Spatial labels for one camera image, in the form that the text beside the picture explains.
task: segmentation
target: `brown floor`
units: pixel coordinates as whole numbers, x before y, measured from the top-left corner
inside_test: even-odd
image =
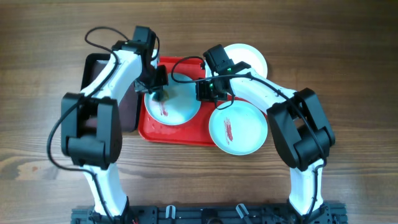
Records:
[[[246,43],[282,86],[309,87],[336,134],[322,195],[344,202],[350,223],[398,222],[397,1],[17,0],[0,4],[0,223],[68,223],[91,205],[83,174],[59,171],[45,153],[60,100],[80,87],[83,40],[98,25],[132,35],[151,27],[162,55],[201,55]],[[111,46],[117,35],[92,41]],[[53,142],[60,153],[59,133]],[[124,135],[118,161],[133,205],[284,202],[289,169],[272,136],[250,156],[217,148],[154,144]]]

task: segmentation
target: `wooden floor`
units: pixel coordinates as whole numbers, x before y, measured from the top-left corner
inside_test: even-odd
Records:
[[[397,1],[79,1],[0,4],[0,223],[68,223],[91,205],[80,173],[59,171],[45,143],[60,100],[78,92],[98,25],[160,37],[161,54],[201,55],[216,44],[261,51],[269,79],[318,94],[336,134],[322,195],[347,204],[350,223],[398,223]],[[119,36],[93,33],[111,46]],[[55,157],[71,164],[60,152]],[[284,202],[289,168],[269,134],[250,156],[155,144],[125,133],[118,160],[133,205]]]

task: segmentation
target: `white plate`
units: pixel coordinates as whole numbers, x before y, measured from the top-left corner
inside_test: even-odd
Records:
[[[228,106],[225,102],[219,107]],[[235,101],[224,110],[214,110],[209,122],[213,142],[223,151],[242,156],[258,150],[266,141],[268,126],[259,109],[245,101]]]
[[[267,78],[267,62],[260,51],[247,44],[231,44],[226,46],[224,49],[228,57],[232,59],[235,64],[239,62],[246,62],[250,64],[260,76]],[[211,71],[206,64],[206,77],[210,76]]]
[[[154,94],[145,94],[144,103],[151,117],[166,125],[180,125],[191,120],[200,108],[200,101],[196,100],[194,83],[176,83],[169,74],[169,85],[164,86],[166,100],[154,101]],[[174,73],[177,80],[192,80],[186,75]]]

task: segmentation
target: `red tray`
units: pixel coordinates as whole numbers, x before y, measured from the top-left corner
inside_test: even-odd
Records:
[[[179,57],[160,57],[159,65],[165,65],[167,73],[170,73],[172,67],[180,59]],[[182,73],[193,80],[204,78],[205,71],[200,68],[200,63],[199,59],[184,61],[178,65],[175,72]],[[198,113],[190,121],[177,126],[167,126],[160,124],[148,114],[143,98],[138,132],[144,139],[152,142],[215,146],[209,133],[209,120],[214,110],[214,103],[202,102]]]

